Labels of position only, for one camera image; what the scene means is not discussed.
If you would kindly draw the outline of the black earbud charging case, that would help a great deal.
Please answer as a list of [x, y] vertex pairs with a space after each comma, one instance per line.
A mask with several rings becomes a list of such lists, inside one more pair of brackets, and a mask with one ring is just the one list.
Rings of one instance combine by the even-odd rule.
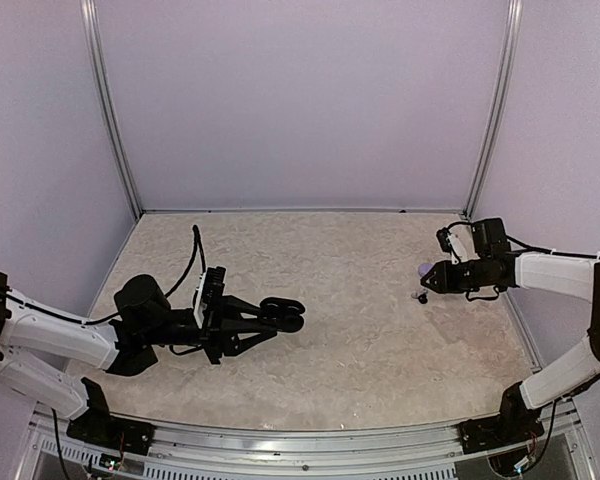
[[284, 333], [296, 333], [304, 326], [306, 309], [296, 300], [268, 297], [260, 303], [260, 321]]

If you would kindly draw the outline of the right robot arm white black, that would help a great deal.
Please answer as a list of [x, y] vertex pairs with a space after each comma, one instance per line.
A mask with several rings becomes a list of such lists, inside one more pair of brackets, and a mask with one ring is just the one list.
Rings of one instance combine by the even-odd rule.
[[461, 294], [468, 301], [485, 287], [496, 295], [513, 288], [541, 290], [581, 299], [591, 306], [584, 338], [503, 394], [491, 433], [498, 442], [511, 444], [529, 429], [543, 407], [600, 378], [600, 254], [525, 244], [506, 233], [500, 218], [473, 222], [468, 228], [474, 258], [466, 257], [451, 227], [438, 230], [439, 245], [449, 257], [422, 275], [422, 287], [437, 294]]

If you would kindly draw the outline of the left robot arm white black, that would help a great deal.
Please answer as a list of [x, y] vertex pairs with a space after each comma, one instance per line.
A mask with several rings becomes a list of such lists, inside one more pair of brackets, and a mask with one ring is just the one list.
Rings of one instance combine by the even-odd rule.
[[132, 377], [158, 361], [156, 347], [174, 355], [203, 352], [217, 365], [304, 325], [304, 306], [268, 297], [258, 305], [224, 292], [225, 270], [202, 274], [191, 307], [176, 309], [156, 280], [142, 274], [115, 296], [112, 317], [93, 320], [40, 304], [11, 289], [0, 272], [0, 383], [78, 421], [101, 445], [120, 434], [101, 388], [76, 380], [39, 358], [46, 352], [110, 375]]

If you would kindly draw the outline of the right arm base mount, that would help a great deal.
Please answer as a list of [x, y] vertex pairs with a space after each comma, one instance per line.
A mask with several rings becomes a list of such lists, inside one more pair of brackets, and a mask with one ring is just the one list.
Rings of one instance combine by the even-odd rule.
[[457, 428], [465, 455], [525, 442], [545, 433], [538, 420], [502, 426], [498, 415], [466, 420], [460, 422]]

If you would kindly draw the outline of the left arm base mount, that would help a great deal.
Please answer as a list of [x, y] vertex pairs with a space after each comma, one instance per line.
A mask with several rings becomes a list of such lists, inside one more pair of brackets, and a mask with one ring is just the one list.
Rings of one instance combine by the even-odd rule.
[[121, 417], [83, 416], [69, 422], [67, 435], [106, 449], [146, 455], [155, 429], [151, 423]]

